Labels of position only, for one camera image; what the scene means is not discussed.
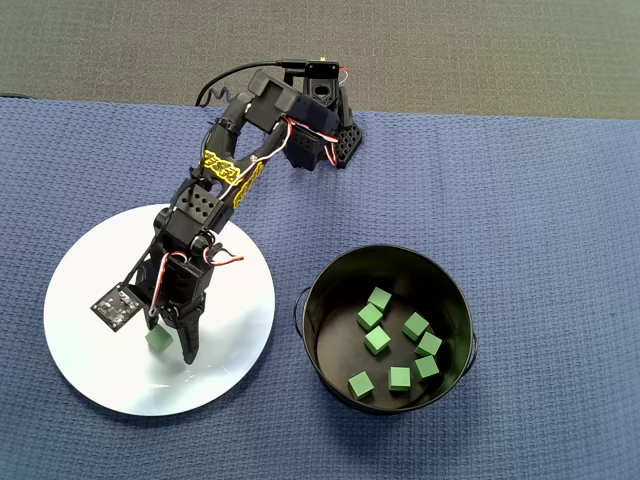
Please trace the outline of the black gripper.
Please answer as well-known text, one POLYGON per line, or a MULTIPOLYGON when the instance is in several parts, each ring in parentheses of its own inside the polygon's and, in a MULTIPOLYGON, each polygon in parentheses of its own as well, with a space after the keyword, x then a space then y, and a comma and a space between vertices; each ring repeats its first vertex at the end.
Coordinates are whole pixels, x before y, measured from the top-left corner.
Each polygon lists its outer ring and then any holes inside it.
POLYGON ((182 255, 173 253, 146 260, 135 277, 134 293, 147 305, 144 306, 147 329, 157 325, 158 309, 171 308, 171 323, 188 365, 194 362, 199 351, 199 319, 205 311, 204 292, 213 271, 203 260, 186 261, 182 255))

